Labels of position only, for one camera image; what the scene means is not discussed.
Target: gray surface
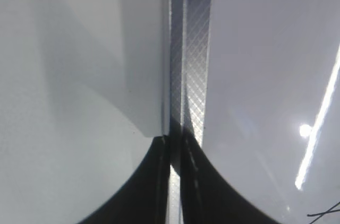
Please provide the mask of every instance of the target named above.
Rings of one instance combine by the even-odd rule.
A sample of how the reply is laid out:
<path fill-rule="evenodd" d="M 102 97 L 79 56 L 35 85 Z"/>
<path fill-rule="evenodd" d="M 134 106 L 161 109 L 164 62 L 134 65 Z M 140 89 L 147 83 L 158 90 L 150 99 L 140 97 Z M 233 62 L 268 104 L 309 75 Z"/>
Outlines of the gray surface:
<path fill-rule="evenodd" d="M 76 223 L 162 134 L 162 4 L 0 0 L 0 223 Z"/>
<path fill-rule="evenodd" d="M 336 62 L 339 0 L 213 0 L 203 150 L 241 195 L 281 223 L 340 198 L 335 89 L 302 190 L 295 185 Z M 339 223 L 333 213 L 317 223 Z"/>

